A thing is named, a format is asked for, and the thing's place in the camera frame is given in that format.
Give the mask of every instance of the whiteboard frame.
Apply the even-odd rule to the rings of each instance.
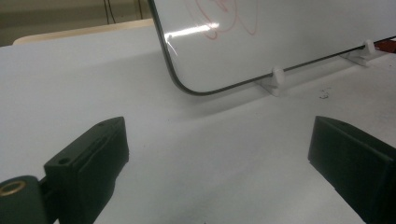
[[[227,86],[227,87],[224,87],[224,88],[220,88],[220,89],[216,89],[216,90],[213,90],[213,91],[202,91],[202,92],[200,92],[200,91],[193,91],[193,90],[189,89],[178,78],[176,69],[175,69],[175,67],[174,67],[174,65],[172,63],[171,55],[170,55],[170,53],[168,51],[168,47],[166,47],[166,40],[164,38],[163,27],[162,27],[161,20],[160,20],[158,11],[157,11],[157,7],[155,5],[155,0],[148,0],[148,5],[149,5],[149,8],[151,10],[151,15],[152,15],[152,18],[154,20],[155,28],[157,30],[157,35],[158,35],[158,37],[160,39],[161,48],[163,50],[163,56],[165,58],[166,66],[168,68],[169,74],[170,74],[173,82],[175,83],[175,85],[177,85],[182,91],[184,91],[184,92],[186,92],[188,94],[191,94],[191,95],[199,95],[199,96],[211,95],[211,94],[219,93],[219,92],[222,92],[222,91],[227,91],[229,89],[232,89],[232,88],[235,88],[235,87],[238,87],[238,86],[241,86],[241,85],[245,85],[245,84],[248,84],[250,82],[258,81],[258,80],[263,79],[265,77],[271,77],[273,75],[272,73],[263,74],[262,76],[254,77],[254,78],[251,78],[251,79],[247,79],[245,81],[238,82],[238,83],[235,83],[233,85],[230,85],[230,86]],[[390,40],[390,39],[393,39],[393,38],[396,38],[396,35],[392,36],[392,37],[387,37],[387,38],[384,38],[384,39],[380,39],[380,40],[373,40],[373,41],[374,41],[374,43],[378,43],[378,42],[381,42],[381,41],[384,41],[384,40]],[[347,50],[344,50],[344,51],[341,51],[341,52],[337,52],[337,53],[331,54],[329,56],[318,58],[318,59],[315,59],[315,60],[312,60],[312,61],[309,61],[309,62],[306,62],[306,63],[300,63],[300,64],[296,64],[294,66],[286,67],[286,68],[282,68],[282,69],[285,72],[287,72],[287,71],[292,70],[292,69],[296,69],[296,68],[299,68],[299,67],[302,67],[302,66],[306,66],[306,65],[311,64],[311,63],[317,63],[317,62],[320,62],[320,61],[323,61],[323,60],[338,56],[340,54],[345,54],[345,53],[348,53],[350,51],[357,50],[357,49],[364,49],[364,45],[358,46],[358,47],[353,48],[353,49],[347,49]]]

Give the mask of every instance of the white plastic stand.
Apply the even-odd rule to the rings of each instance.
[[[346,54],[340,54],[340,56],[353,63],[367,67],[368,63],[366,57],[375,53],[375,46],[372,40],[366,40],[364,46],[364,49],[357,49]]]
[[[282,68],[274,67],[273,75],[256,81],[256,84],[262,86],[274,96],[279,96],[280,87],[285,82],[285,72]]]

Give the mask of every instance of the white table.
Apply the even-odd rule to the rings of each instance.
[[[316,115],[396,147],[396,56],[370,64],[289,72],[278,98],[254,84],[198,97],[172,83],[153,27],[0,48],[0,180],[43,177],[124,116],[131,159],[95,223],[362,223],[306,157]]]

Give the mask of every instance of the wall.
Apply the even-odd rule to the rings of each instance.
[[[140,20],[147,0],[110,0],[116,22]],[[144,18],[149,17],[142,8]],[[113,20],[107,5],[109,21]],[[1,0],[0,47],[23,36],[106,25],[104,0]]]

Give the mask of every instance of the whiteboard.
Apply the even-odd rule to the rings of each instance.
[[[210,94],[396,36],[395,0],[150,0],[168,69]]]

